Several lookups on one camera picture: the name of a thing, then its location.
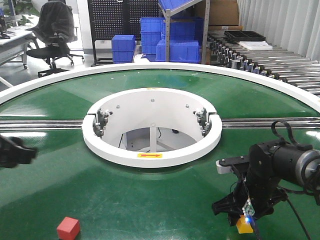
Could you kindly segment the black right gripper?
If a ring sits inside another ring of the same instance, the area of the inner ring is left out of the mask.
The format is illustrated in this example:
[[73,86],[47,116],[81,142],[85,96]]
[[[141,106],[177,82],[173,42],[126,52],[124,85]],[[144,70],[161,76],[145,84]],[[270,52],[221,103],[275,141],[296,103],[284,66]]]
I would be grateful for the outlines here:
[[245,203],[250,200],[256,220],[274,213],[274,206],[288,198],[277,190],[281,178],[273,170],[273,155],[264,144],[254,144],[248,155],[224,158],[217,161],[218,172],[232,171],[238,177],[234,191],[213,202],[213,214],[227,213],[229,225],[235,226],[243,214]]

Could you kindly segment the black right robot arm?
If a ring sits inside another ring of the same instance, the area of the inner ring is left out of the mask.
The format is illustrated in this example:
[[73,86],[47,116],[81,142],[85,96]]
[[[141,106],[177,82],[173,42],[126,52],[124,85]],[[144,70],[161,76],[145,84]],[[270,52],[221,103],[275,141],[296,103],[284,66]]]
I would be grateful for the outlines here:
[[234,190],[211,206],[215,215],[227,213],[231,226],[241,216],[258,220],[272,214],[274,206],[288,198],[279,187],[281,180],[301,186],[304,194],[320,203],[320,152],[311,144],[298,143],[287,121],[280,123],[286,127],[289,140],[277,132],[274,121],[271,130],[276,139],[252,145],[247,155],[217,161],[219,169],[237,176]]

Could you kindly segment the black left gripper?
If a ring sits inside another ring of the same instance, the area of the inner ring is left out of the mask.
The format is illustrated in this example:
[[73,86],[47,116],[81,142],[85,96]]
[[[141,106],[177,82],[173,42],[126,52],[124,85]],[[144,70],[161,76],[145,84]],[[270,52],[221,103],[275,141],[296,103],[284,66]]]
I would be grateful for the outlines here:
[[0,167],[15,168],[28,165],[38,153],[36,147],[27,147],[21,138],[0,136]]

